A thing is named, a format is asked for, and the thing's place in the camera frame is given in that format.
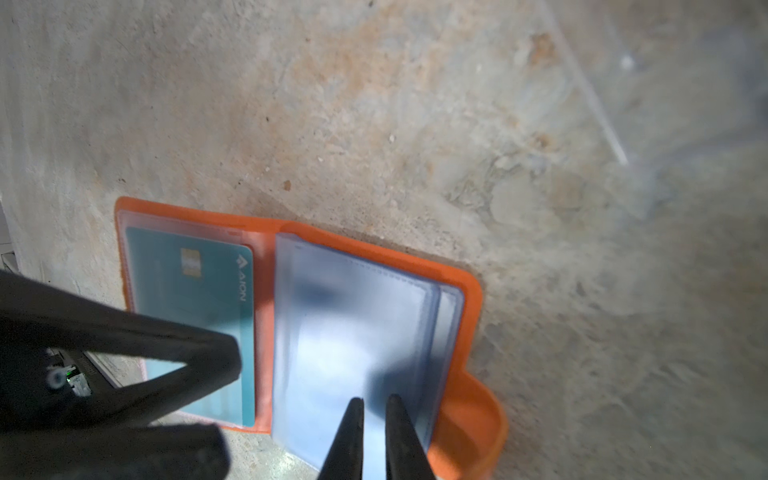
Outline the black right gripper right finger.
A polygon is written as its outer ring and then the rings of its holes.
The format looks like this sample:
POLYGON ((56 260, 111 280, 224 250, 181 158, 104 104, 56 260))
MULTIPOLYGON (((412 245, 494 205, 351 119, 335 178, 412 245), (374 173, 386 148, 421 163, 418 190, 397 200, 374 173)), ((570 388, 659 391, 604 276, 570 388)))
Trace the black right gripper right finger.
POLYGON ((387 400, 385 442, 387 480, 436 480, 405 404, 397 394, 387 400))

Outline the orange card holder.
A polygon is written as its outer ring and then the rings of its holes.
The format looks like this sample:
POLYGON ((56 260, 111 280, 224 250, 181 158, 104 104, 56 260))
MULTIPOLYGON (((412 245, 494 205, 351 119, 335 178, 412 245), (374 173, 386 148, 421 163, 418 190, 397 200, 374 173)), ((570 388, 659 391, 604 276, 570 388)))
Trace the orange card holder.
POLYGON ((303 223, 118 199, 124 231, 139 227, 245 245, 253 252, 252 427, 320 467, 354 397, 364 401, 363 477, 382 479, 385 413, 399 395, 434 474, 487 479, 508 433, 500 401, 465 364, 483 293, 469 273, 303 223))

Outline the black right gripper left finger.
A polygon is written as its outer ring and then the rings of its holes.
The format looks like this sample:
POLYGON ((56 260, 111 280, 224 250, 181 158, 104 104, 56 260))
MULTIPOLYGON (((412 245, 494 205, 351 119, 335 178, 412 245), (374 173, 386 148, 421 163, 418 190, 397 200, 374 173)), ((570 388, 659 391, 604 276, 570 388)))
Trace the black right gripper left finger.
POLYGON ((348 403, 318 480, 361 480, 364 457, 364 401, 348 403))

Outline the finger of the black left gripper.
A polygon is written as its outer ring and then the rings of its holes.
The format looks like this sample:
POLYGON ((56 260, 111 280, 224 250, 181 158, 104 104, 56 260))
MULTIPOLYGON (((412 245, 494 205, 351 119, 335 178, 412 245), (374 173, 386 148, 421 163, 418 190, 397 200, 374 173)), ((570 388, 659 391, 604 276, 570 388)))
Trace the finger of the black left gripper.
POLYGON ((1 426, 68 429, 147 425, 235 381, 235 339, 87 300, 20 275, 1 275, 1 426), (89 397, 49 382, 48 349, 179 363, 153 380, 89 397))
POLYGON ((213 425, 1 435, 3 479, 224 479, 230 467, 227 442, 213 425))

